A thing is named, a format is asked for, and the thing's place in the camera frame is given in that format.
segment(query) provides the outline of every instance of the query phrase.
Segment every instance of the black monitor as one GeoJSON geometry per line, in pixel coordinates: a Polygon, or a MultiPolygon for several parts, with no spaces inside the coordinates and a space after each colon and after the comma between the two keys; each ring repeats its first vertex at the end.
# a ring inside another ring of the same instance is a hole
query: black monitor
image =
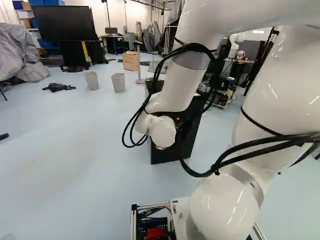
{"type": "Polygon", "coordinates": [[[98,39],[88,6],[33,6],[32,10],[45,41],[94,41],[98,39]]]}

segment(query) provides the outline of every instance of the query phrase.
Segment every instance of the blue storage bin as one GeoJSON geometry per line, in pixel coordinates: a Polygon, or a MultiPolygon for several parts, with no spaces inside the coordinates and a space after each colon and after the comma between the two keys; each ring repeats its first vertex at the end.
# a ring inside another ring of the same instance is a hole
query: blue storage bin
{"type": "Polygon", "coordinates": [[[33,29],[38,29],[38,24],[35,18],[31,18],[31,25],[33,29]]]}
{"type": "Polygon", "coordinates": [[[64,6],[65,2],[62,0],[43,0],[46,6],[64,6]]]}
{"type": "Polygon", "coordinates": [[[30,6],[44,6],[44,0],[29,0],[30,6]]]}
{"type": "Polygon", "coordinates": [[[51,49],[54,47],[53,43],[51,41],[44,41],[42,39],[38,39],[39,45],[43,49],[51,49]]]}
{"type": "Polygon", "coordinates": [[[12,4],[13,4],[13,8],[15,10],[21,10],[21,9],[24,9],[22,7],[22,1],[12,1],[12,4]]]}

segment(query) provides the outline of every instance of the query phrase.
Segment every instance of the gray tarp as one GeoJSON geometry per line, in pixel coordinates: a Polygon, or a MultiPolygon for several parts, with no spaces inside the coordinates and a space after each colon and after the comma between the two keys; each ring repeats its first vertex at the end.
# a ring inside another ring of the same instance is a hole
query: gray tarp
{"type": "Polygon", "coordinates": [[[176,20],[178,20],[178,18],[180,18],[180,15],[182,13],[182,10],[184,9],[186,1],[187,0],[176,0],[175,1],[174,6],[172,7],[172,9],[170,11],[168,21],[166,22],[166,26],[174,23],[176,20]]]}
{"type": "Polygon", "coordinates": [[[0,81],[16,76],[37,83],[49,75],[31,36],[21,25],[0,23],[0,81]]]}

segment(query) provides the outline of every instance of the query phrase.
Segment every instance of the floor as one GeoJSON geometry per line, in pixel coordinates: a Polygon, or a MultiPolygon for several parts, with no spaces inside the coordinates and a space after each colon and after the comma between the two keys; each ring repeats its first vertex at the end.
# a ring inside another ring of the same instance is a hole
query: floor
{"type": "MultiPolygon", "coordinates": [[[[141,55],[141,61],[151,60],[141,55]]],[[[141,69],[142,78],[153,75],[147,66],[141,69]]],[[[178,162],[150,165],[147,145],[122,145],[123,129],[144,100],[137,72],[116,61],[90,70],[99,90],[87,89],[83,72],[55,67],[45,80],[7,92],[7,102],[0,97],[0,133],[10,134],[0,142],[0,238],[129,239],[131,204],[168,201],[195,189],[198,180],[178,162]],[[114,93],[114,73],[125,73],[125,92],[114,93]],[[53,82],[77,89],[42,90],[53,82]]],[[[243,99],[238,95],[227,109],[203,115],[192,168],[207,170],[230,143],[243,99]]],[[[258,219],[268,240],[319,239],[319,170],[320,162],[308,159],[274,182],[258,219]]]]}

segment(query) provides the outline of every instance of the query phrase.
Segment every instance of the white robotic arm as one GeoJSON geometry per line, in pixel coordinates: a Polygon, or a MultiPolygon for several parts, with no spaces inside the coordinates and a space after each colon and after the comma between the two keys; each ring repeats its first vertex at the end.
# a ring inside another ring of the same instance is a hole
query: white robotic arm
{"type": "MultiPolygon", "coordinates": [[[[235,125],[234,146],[274,134],[319,132],[320,85],[316,59],[320,52],[319,0],[188,0],[176,38],[210,50],[224,36],[253,29],[283,27],[260,70],[235,125]]],[[[190,104],[210,59],[201,52],[172,58],[163,89],[154,94],[136,122],[159,147],[175,142],[169,117],[155,112],[180,112],[190,104]]],[[[243,155],[274,143],[235,152],[243,155]]],[[[255,156],[221,168],[204,178],[190,199],[190,216],[208,240],[244,240],[278,171],[294,163],[311,143],[255,156]]]]}

